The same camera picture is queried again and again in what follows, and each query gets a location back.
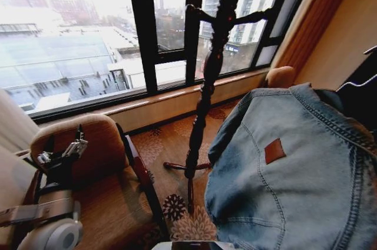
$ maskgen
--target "window frame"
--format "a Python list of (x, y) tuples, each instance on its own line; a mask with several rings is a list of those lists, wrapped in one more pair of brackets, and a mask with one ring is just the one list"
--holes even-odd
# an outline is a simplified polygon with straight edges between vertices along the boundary
[[(273, 7), (280, 11), (284, 1), (285, 0), (274, 0)], [(267, 20), (260, 40), (257, 44), (257, 48), (253, 54), (252, 60), (250, 61), (249, 68), (236, 70), (229, 73), (223, 73), (219, 76), (219, 79), (269, 67), (277, 50), (275, 51), (274, 55), (271, 58), (271, 61), (268, 64), (256, 66), (258, 57), (264, 47), (277, 45), (277, 48), (279, 48), (279, 45), (284, 39), (289, 24), (291, 23), (300, 2), (301, 0), (296, 0), (294, 2), (290, 14), (285, 21), (285, 25), (283, 26), (281, 36), (273, 38), (269, 37), (279, 11), (275, 13), (275, 17), (271, 17)], [(31, 113), (29, 116), (37, 124), (126, 103), (128, 101), (151, 97), (173, 90), (179, 90), (181, 88), (200, 84), (203, 81), (203, 79), (195, 79), (200, 21), (186, 15), (184, 22), (184, 48), (168, 51), (158, 51), (154, 0), (131, 0), (131, 3), (133, 7), (135, 25), (139, 41), (141, 62), (144, 70), (145, 90), (118, 93), (116, 96), (101, 96), (99, 98), (96, 98), (95, 100), (83, 99), (83, 101), (81, 101), (80, 103), (70, 104), (53, 110)], [(201, 8), (202, 0), (186, 0), (186, 5), (187, 4), (192, 4), (197, 8)], [(181, 60), (186, 61), (186, 80), (184, 80), (182, 83), (175, 82), (172, 83), (172, 85), (164, 85), (159, 88), (157, 85), (155, 65)]]

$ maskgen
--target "carpet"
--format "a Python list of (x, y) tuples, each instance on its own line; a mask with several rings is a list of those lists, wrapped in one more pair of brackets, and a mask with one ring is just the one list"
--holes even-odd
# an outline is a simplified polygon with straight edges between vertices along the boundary
[[(198, 164), (208, 162), (207, 152), (217, 131), (239, 100), (212, 108), (206, 117)], [(195, 212), (187, 212), (187, 179), (182, 170), (168, 170), (164, 162), (185, 165), (189, 138), (195, 116), (156, 127), (131, 136), (154, 183), (163, 209), (170, 238), (176, 240), (217, 240), (216, 227), (204, 207), (204, 192), (210, 170), (196, 171), (194, 184)]]

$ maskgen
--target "leather patch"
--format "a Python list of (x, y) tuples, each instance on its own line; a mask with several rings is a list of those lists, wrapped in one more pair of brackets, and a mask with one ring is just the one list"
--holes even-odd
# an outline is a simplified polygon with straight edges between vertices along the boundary
[(286, 156), (283, 151), (282, 142), (280, 142), (279, 138), (273, 140), (267, 147), (264, 148), (264, 156), (266, 158), (266, 165), (274, 160)]

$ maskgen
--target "chair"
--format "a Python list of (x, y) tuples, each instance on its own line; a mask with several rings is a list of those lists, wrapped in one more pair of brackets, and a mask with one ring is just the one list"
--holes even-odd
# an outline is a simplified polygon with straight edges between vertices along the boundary
[(43, 151), (50, 135), (54, 152), (64, 150), (81, 124), (88, 141), (74, 163), (74, 199), (81, 204), (84, 236), (77, 249), (124, 249), (156, 228), (161, 240), (168, 230), (147, 169), (131, 139), (102, 114), (89, 114), (41, 129), (31, 143), (32, 157)]

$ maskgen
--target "seat cushion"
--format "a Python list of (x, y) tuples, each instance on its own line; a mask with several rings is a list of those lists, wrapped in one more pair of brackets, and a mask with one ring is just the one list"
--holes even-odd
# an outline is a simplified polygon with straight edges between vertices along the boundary
[(75, 249), (134, 249), (138, 237), (155, 227), (145, 193), (132, 168), (74, 192), (84, 228)]
[(124, 145), (115, 122), (102, 114), (88, 114), (41, 129), (31, 143), (31, 154), (40, 154), (50, 135), (55, 136), (54, 152), (65, 150), (75, 140), (78, 125), (82, 125), (88, 147), (72, 169), (75, 187), (90, 183), (101, 176), (122, 170), (125, 163)]

